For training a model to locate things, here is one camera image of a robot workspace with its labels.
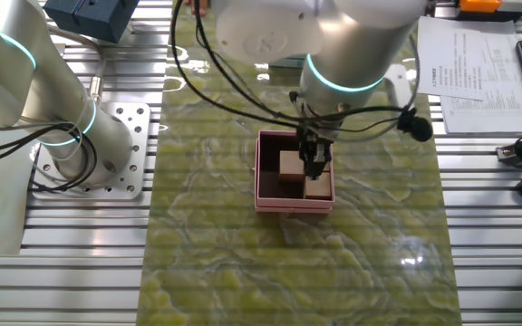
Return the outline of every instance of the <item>glowing cyan ring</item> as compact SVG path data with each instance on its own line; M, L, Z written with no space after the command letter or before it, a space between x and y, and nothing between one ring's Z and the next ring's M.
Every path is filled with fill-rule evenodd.
M90 119L90 123L88 124L88 127L86 127L86 129L84 129L82 131L82 134L85 135L86 132L88 132L90 130L90 128L94 124L95 120L96 120L96 102L94 102L94 112L92 113L92 118ZM44 143L42 141L40 141L40 142L42 144L44 144L45 146L64 146L64 145L72 144L74 141L76 141L76 139L78 139L78 138L76 137L75 139L71 139L71 140L68 140L68 141L65 141L65 142L59 143L59 144L48 144L48 143Z
M312 56L309 54L307 54L307 64L309 65L309 68L314 73L315 77L317 77L317 79L320 82L326 84L330 88L333 88L334 90L337 90L337 91L346 91L346 92L368 91L368 90L378 86L378 84L380 84L384 80L384 77L381 77L379 81L373 83L372 85L368 85L368 86L364 86L364 87L358 87L358 88L343 87L343 86L340 86L338 84L335 84L335 83L325 79L325 77L321 73L319 73L319 71L317 71L317 69L315 68L314 62L312 61Z
M6 42L15 45L15 47L17 47L19 50L21 50L23 53L25 53L25 55L27 55L27 58L29 58L29 60L31 60L32 63L34 64L34 69L37 67L37 65L35 64L35 58L32 56L32 54L29 52L29 50L27 50L25 48L25 46L23 46L21 43L17 42L13 38L11 38L1 32L0 32L0 35Z

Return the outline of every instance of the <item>blue box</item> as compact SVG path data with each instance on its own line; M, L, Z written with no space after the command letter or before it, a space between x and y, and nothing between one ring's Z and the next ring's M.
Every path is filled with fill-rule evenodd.
M61 29L118 43L140 0L48 0L45 12Z

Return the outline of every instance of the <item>perforated metal plate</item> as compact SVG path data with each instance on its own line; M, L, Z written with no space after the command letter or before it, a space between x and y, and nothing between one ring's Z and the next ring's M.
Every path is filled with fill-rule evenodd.
M114 177L100 185L81 186L63 193L34 193L42 200L73 201L121 201L134 200L142 190L143 171L146 163L146 147L149 137L150 107L144 103L103 103L103 109L120 119L130 130L132 149L128 164ZM41 147L37 166L50 176L63 178L55 168L52 156ZM48 187L57 187L61 182L52 181L42 173L35 171L34 180Z

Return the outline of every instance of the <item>paper document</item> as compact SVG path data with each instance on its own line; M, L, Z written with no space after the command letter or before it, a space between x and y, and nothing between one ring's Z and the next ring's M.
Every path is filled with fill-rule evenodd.
M420 19L419 92L485 100L479 61L480 32L456 28L452 23L429 17Z
M460 96L460 94L439 94L442 95L440 103L447 132L522 132L522 71L515 50L517 37L514 24L512 22L454 22L422 17L420 28L429 27L428 21L431 21L431 28L440 29L444 34L467 31L467 44L473 44L472 48L467 46L467 54L472 53L471 55L477 59L467 60L467 63L471 62L472 71L477 72L478 89L484 96L476 101L467 100L468 96ZM419 40L419 44L426 46L422 40ZM428 47L424 50L419 46L420 67L425 67L423 51L427 51L425 56L440 57L443 52L450 49ZM425 77L428 81L429 72L420 74L420 85L422 85Z
M515 35L486 34L481 60L485 66L485 101L441 96L448 132L522 132L522 71Z

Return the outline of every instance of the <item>black cable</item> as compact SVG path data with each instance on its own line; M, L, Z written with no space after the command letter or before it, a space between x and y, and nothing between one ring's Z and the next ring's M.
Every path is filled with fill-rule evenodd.
M195 11L197 13L198 13L199 8L200 8L200 4L198 2L196 2L195 3ZM219 69L221 74L227 79L227 81L233 86L233 88L235 88L248 101L250 101L251 103L255 104L257 107L259 107L259 109L267 111L267 112L269 112L270 114L274 115L277 118L285 118L285 119L288 119L288 120L291 120L291 121L296 121L296 122L308 122L308 121L319 122L319 121L323 121L323 120L341 120L341 119L349 117L349 116L351 116L353 114L365 113L365 112L370 112L370 111L389 110L389 111L397 111L397 112L403 113L404 111L406 111L406 110L408 110L410 108L410 106L412 105L412 103L414 102L414 99L416 97L416 93L414 92L412 94L412 96L411 96L411 99L410 99L408 105L405 106L404 108L388 107L388 106L385 106L385 107L377 106L377 107L370 107L370 108L351 109L351 110L346 110L346 111L341 112L341 113L335 113L335 114L324 115L324 116L319 116L319 117L312 117L312 118L291 117L291 116L287 116L287 115L285 115L285 114L283 114L281 112L270 110L268 107L266 107L266 106L259 106L259 105L257 105L256 102L252 101L253 99L251 99L243 90L241 90L238 87L238 85L230 78L230 76L228 76L227 72L225 72L223 67L217 61L215 53L210 48L210 44L208 43L208 38L207 38L207 35L205 33L205 29L203 27L203 24L202 24L202 19L201 19L201 17L198 14L196 15L196 19L197 19L197 30L200 33L200 36L202 38L202 42L203 43L200 43L200 41L198 41L198 42L201 44L201 46L204 46L205 50L207 50L211 60L213 61L215 66ZM415 49L415 46L414 46L414 44L415 44L414 39L412 37L410 37L410 40L411 40L411 44L412 44L412 46L414 48L413 49L414 53L415 54L418 53L417 49Z
M35 131L35 132L33 132L33 133L31 133L31 134L21 138L21 139L14 140L14 141L12 141L10 143L7 143L7 144L4 144L4 145L0 145L0 150L2 150L2 149L9 149L10 147L18 145L18 144L21 144L21 143L25 142L26 140L27 140L26 143L29 143L30 141L35 140L35 139L41 137L42 135L44 135L44 134L46 134L46 133L48 133L48 132L50 132L52 130L63 130L63 128L65 126L68 126L68 127L71 128L72 124L70 124L70 123L59 123L57 125L52 125L52 126L47 127L47 128L39 129L39 130L37 130L37 131Z
M364 131L370 130L376 126L379 126L383 123L398 121L399 119L400 118L391 118L391 119L386 119L386 120L380 120L376 123L371 124L370 126L364 128L364 129L342 129L342 128L336 128L336 129L332 128L332 129L337 130L337 131L343 131L343 132L364 132Z
M412 34L408 36L408 41L410 41L410 46L412 48L412 52L414 53L414 61L416 63L416 83L414 84L414 91L408 101L408 104L404 107L404 110L409 110L414 102L416 101L416 95L418 94L418 89L421 86L421 58L418 54L418 46L416 45L416 41L414 41L414 37Z
M6 158L8 156L10 156L11 154L15 153L18 149L24 147L25 145L29 144L30 142L32 142L33 140L36 140L37 138L41 137L42 135L50 132L50 131L53 131L53 130L64 130L65 126L63 125L54 125L54 126L51 126L51 127L48 127L48 128L44 128L44 129L41 129L41 130L38 130L26 137L23 137L22 139L18 139L18 140L15 140L11 143L7 143L7 144L4 144L4 145L1 145L0 146L0 150L1 149L7 149L7 148L10 148L12 146L15 146L13 147L12 149L9 149L7 150L5 153L2 153L0 154L0 159L2 158Z
M244 117L247 117L247 118L251 118L251 119L255 119L255 120L260 120L260 121L263 121L263 122L269 122L269 123L274 123L274 124L278 124L278 125L282 125L282 126L287 126L287 127L290 127L290 128L296 128L296 126L291 124L291 123L281 122L281 121L278 121L278 120L271 120L271 119L267 119L267 118L264 118L264 117L261 117L261 116L257 116L257 115L254 115L254 114L249 114L249 113L245 113L245 112L242 112L242 111L239 111L239 110L231 109L231 108L229 108L229 107L227 107L227 106L225 106L225 105L223 105L221 103L218 103L216 101L211 100L209 97L205 96L203 93L201 93L199 90L197 90L194 85L192 85L192 83L190 82L187 74L184 73L184 71L182 70L182 67L181 67L180 61L179 61L179 54L178 54L178 51L177 51L177 48L176 48L176 26L177 26L177 22L178 22L178 19L179 19L180 8L181 8L181 4L180 3L176 3L176 6L175 6L174 11L173 11L172 22L171 22L171 36L170 36L170 40L171 40L172 53L173 53L173 57L174 57L174 60L175 60L175 64L177 65L177 68L179 70L180 75L183 77L183 79L185 80L187 85L190 87L190 89L193 90L201 99L203 99L203 100L209 102L210 104L220 108L221 110L225 110L225 111L228 111L230 113L234 113L234 114L237 114L237 115L240 115L240 116L244 116ZM200 33L201 37L203 38L203 42L201 42L200 39L198 38L198 33ZM270 110L269 108L267 108L265 106L265 104L257 102L256 99L252 99L238 85L235 84L235 82L230 78L230 76L227 74L227 72L223 69L223 67L221 66L221 64L217 60L217 58L221 58L221 60L224 61L222 59L222 56L220 56L218 53L215 53L214 51L211 50L210 44L208 43L208 39L207 39L207 37L205 35L205 32L204 32L204 27L203 27L202 21L201 21L201 19L200 19L200 17L198 15L197 15L197 30L196 30L196 34L197 34L198 43L208 52L209 56L211 57L211 60L217 66L219 71L224 75L224 77L227 79L227 81L229 83L231 83L231 85L241 95L243 95L249 102L255 104L257 107L261 106L260 109L265 110L265 111L269 112L270 114L272 114L272 115L274 115L276 117L279 117L279 118L285 118L285 119L289 119L289 120L296 121L296 122L319 122L319 121L324 121L324 120L342 120L342 119L344 119L344 118L346 118L348 116L351 116L353 114L359 114L359 113L365 113L365 112L374 112L374 111L396 111L396 112L403 113L404 111L409 109L409 107L411 106L411 103L413 103L413 99L416 96L416 92L414 92L412 94L411 100L409 101L409 105L405 106L404 108L388 107L388 106L377 106L377 107L369 107L369 108L351 109L351 110L346 110L346 111L340 112L340 113L330 114L330 115L326 115L326 116L312 117L312 118L307 118L307 117L299 118L299 117L286 116L283 113ZM240 76L238 76L238 74L234 70L232 70L232 72L239 78L240 81L243 81L242 78L240 78ZM388 120L380 121L379 123L374 124L374 125L378 125L378 124L384 123L384 122L388 122ZM347 130L347 131L349 131L349 132L361 132L359 130Z
M200 4L197 1L197 2L195 2L195 12L198 13L199 10L200 10ZM257 106L259 109L265 111L266 113L271 114L275 118L283 118L283 119L286 119L286 120L291 120L291 121L296 121L296 122L301 121L300 118L298 118L298 117L292 117L292 116L286 115L286 114L284 114L282 112L277 112L275 110L269 109L265 104L258 103L255 99L253 99L246 92L244 92L235 83L235 81L233 81L233 79L230 78L230 76L228 76L228 74L225 71L225 69L223 68L223 66L218 62L217 56L215 55L215 53L211 49L210 44L208 42L208 38L207 38L207 35L205 33L205 28L204 28L204 26L202 24L202 19L200 18L199 14L196 14L196 17L197 17L197 31L200 33L200 37L202 39L202 44L201 45L204 45L203 47L208 52L208 55L210 56L211 61L215 64L215 66L217 67L219 72L223 75L223 77L225 77L227 82L229 82L231 84L231 86L233 86L235 91L237 91L239 94L241 94L241 96L243 96L246 100L248 100L249 102L251 102L252 104Z
M198 45L200 45L200 47L202 47L204 50L207 50L207 46L205 46L205 44L203 44L201 41L200 41L200 34L198 33L198 26L195 28L195 38L197 39L197 43ZM223 58L222 55L218 54L216 51L212 51L215 56L223 63L227 66L227 68L231 71L231 73L243 84L243 86L245 87L245 90L249 92L249 94L251 95L251 97L256 100L257 103L259 103L260 105L264 105L266 107L266 105L263 103L263 101L261 101L256 95L255 95L255 92L253 90L251 90L251 88L249 87L249 85L247 85L247 83L245 82L245 80L243 80L243 78L241 77L241 75L238 74L238 72L227 62L227 60L225 60L225 58Z
M32 184L36 185L39 188L32 188L34 192L54 192L54 191L66 191L75 187L78 187L82 183L84 183L94 172L96 166L98 165L98 153L96 152L96 148L93 146L90 139L83 135L83 141L90 147L90 151L92 152L92 164L89 164L89 155L86 151L86 147L82 146L83 159L86 162L84 168L75 176L72 180L67 183L60 185L58 187L47 187L42 184L39 184L35 181L32 181Z
M273 124L279 125L279 126L285 126L285 127L294 128L294 129L297 128L297 126L295 124L293 124L293 123L282 122L282 121L277 121L277 120L273 120L273 119L268 119L268 118L264 118L264 117L261 117L261 116L257 116L255 114L243 112L243 111L240 111L240 110L231 109L231 108L229 108L226 105L223 105L221 103L218 103L216 101L211 100L205 94L200 92L195 87L195 85L193 85L190 82L189 77L187 76L187 74L182 69L182 66L180 65L179 52L177 51L177 21L179 19L179 12L180 12L180 8L181 7L182 7L182 1L178 1L176 3L176 5L175 5L174 12L173 12L173 15L172 15L172 21L170 23L170 45L172 47L172 56L174 58L174 62L177 65L177 69L179 70L179 73L182 76L182 78L184 79L184 81L187 84L187 86L192 91L194 91L195 94L197 94L201 99L203 99L203 100L207 101L208 103L210 103L210 104L220 108L221 110L227 111L229 113L237 114L237 115L240 115L242 117L251 118L251 119L255 119L255 120L259 120L259 121L263 121L263 122L268 122L268 123L273 123Z
M311 114L313 114L314 117L319 117L319 114L317 114L317 112L315 112L314 109L312 109L309 105L304 105L304 108L306 108Z

